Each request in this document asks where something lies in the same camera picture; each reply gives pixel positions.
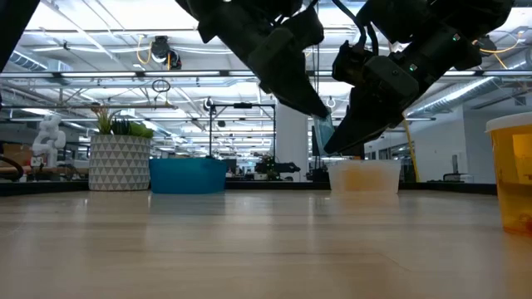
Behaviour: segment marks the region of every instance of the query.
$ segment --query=white pillar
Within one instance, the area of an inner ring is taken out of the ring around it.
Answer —
[[[306,182],[308,172],[308,116],[282,104],[277,104],[276,161],[294,162],[301,171],[291,176],[294,182]]]

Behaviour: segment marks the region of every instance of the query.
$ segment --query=white robot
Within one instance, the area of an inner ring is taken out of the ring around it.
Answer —
[[[33,141],[33,156],[47,154],[47,167],[57,166],[57,149],[62,149],[67,143],[65,132],[59,130],[61,117],[58,115],[47,115],[39,124],[39,135]]]

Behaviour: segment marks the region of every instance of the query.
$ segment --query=yellow container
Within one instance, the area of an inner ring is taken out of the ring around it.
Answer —
[[[507,233],[532,237],[532,113],[488,121],[500,215]]]

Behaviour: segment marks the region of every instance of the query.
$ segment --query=black machine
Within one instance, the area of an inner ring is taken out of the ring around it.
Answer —
[[[182,67],[180,55],[172,50],[166,36],[155,37],[151,43],[151,55],[154,60],[167,65],[170,70],[180,70]]]
[[[273,156],[265,155],[261,161],[255,165],[257,174],[267,174],[269,180],[280,180],[280,174],[294,174],[301,169],[294,163],[277,163]]]
[[[203,42],[217,36],[260,79],[261,88],[307,115],[328,111],[305,73],[303,49],[323,40],[312,0],[176,0],[199,21]],[[514,0],[368,0],[354,16],[360,40],[345,42],[332,77],[355,87],[350,109],[325,146],[328,153],[376,139],[403,121],[402,112],[452,67],[481,64],[474,40],[504,24]],[[409,43],[402,52],[378,56],[373,26],[391,42]],[[371,50],[365,48],[367,35]]]

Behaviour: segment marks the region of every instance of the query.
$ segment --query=clear plastic tub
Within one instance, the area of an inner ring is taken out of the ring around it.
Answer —
[[[401,161],[395,160],[345,160],[329,166],[329,180],[334,193],[396,194],[400,174]]]
[[[503,228],[532,237],[532,112],[488,121]]]

